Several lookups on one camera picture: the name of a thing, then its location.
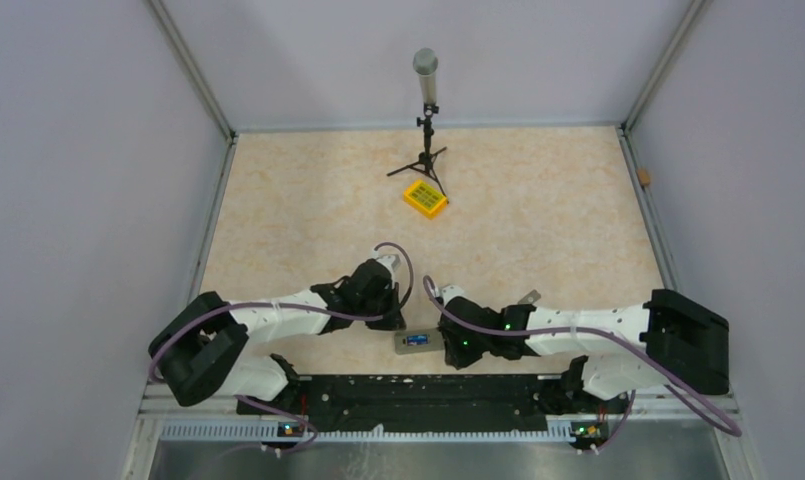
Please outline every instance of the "cable clip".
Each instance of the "cable clip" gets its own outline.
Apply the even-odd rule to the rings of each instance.
[[[278,299],[272,299],[270,300],[270,303],[272,304],[272,311],[275,315],[276,323],[282,323],[284,321],[284,317],[281,315],[281,305],[279,304]]]
[[[581,316],[581,312],[574,313],[574,314],[571,314],[569,316],[568,322],[570,322],[570,337],[573,339],[573,343],[575,343],[578,346],[579,350],[581,350],[583,352],[588,352],[590,350],[588,350],[587,347],[585,347],[584,344],[582,344],[579,341],[579,332],[578,332],[577,329],[578,329],[578,323],[579,323],[578,318],[580,316]]]

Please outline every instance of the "black mounting plate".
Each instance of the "black mounting plate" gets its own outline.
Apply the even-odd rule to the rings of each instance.
[[[299,378],[286,405],[270,405],[307,414],[321,432],[363,432],[378,424],[386,432],[507,432],[546,430],[547,414],[596,413],[600,405],[623,413],[628,403],[568,398],[560,383],[532,374],[314,375]],[[561,410],[547,411],[556,397]],[[237,413],[265,412],[238,402]]]

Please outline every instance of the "metal cylinder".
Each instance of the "metal cylinder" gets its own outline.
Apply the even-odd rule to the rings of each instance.
[[[437,56],[430,48],[421,48],[414,54],[414,71],[420,76],[423,103],[437,104]]]

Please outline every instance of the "beige marble floor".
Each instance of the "beige marble floor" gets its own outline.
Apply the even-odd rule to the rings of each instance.
[[[383,240],[414,260],[409,328],[438,320],[424,273],[496,310],[532,289],[543,295],[538,305],[574,309],[642,302],[661,285],[614,128],[438,126],[434,145],[449,147],[437,171],[450,204],[428,220],[402,200],[420,176],[385,176],[416,158],[418,130],[241,135],[203,291],[240,300],[294,293],[351,273]],[[391,333],[361,324],[257,354],[267,352],[299,373],[456,372],[443,352],[397,356]],[[463,372],[558,372],[567,361],[486,355]]]

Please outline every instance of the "small brown object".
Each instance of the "small brown object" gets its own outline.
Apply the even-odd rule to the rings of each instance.
[[[638,168],[638,185],[640,185],[641,188],[648,187],[651,180],[652,179],[649,177],[649,170],[643,167]]]

